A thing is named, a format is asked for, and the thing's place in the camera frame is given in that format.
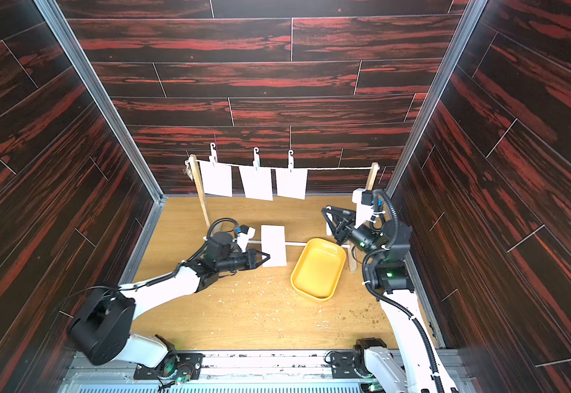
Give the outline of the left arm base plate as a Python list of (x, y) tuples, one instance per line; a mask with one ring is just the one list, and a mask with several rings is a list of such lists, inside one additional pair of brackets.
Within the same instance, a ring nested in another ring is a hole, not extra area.
[(177, 352), (167, 355), (158, 366), (137, 365), (133, 378), (137, 381), (186, 383), (197, 380), (204, 360), (202, 353)]

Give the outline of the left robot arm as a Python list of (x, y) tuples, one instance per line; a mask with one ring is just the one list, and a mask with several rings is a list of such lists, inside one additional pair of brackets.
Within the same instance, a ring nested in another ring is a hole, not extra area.
[(254, 248), (244, 250), (229, 232), (205, 238), (200, 249), (170, 273), (116, 288), (96, 288), (67, 327), (68, 337), (91, 364), (112, 360), (157, 368), (172, 359), (173, 345), (162, 337), (133, 332), (133, 321), (174, 299), (205, 290), (221, 273), (255, 270), (271, 256)]

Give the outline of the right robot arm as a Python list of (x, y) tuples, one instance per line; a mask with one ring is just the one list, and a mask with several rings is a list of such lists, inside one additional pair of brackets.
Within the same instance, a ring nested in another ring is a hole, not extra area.
[(353, 348), (355, 370), (364, 378), (376, 379), (385, 392), (455, 392), (457, 386), (419, 312), (419, 299), (406, 267), (411, 226), (398, 219), (383, 189), (359, 188), (353, 200), (355, 211), (326, 206), (321, 214), (337, 244), (349, 242), (364, 252), (362, 284), (380, 303), (401, 354), (401, 359), (395, 360), (382, 340), (359, 339)]

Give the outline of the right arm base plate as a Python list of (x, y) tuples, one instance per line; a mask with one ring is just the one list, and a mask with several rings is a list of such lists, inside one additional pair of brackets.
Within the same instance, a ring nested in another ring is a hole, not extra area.
[(334, 379), (365, 378), (356, 368), (354, 350), (330, 350), (324, 362), (329, 365)]

